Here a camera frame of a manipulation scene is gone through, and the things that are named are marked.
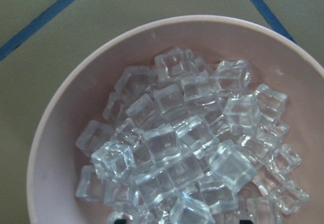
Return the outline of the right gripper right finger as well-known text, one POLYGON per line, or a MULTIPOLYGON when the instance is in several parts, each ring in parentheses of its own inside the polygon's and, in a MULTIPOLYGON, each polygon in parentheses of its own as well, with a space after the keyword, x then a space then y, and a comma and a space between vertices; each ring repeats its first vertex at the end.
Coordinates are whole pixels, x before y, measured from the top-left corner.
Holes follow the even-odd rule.
POLYGON ((250 220, 241 219, 239 221, 239 224, 251 224, 251 221, 250 220))

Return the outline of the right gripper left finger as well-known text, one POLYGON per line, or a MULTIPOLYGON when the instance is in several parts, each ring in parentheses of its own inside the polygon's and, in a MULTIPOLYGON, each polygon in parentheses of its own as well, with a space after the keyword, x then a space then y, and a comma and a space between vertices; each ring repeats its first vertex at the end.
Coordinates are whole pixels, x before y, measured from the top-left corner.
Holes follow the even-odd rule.
POLYGON ((126 219, 116 219, 114 221, 114 224, 127 224, 127 220, 126 219))

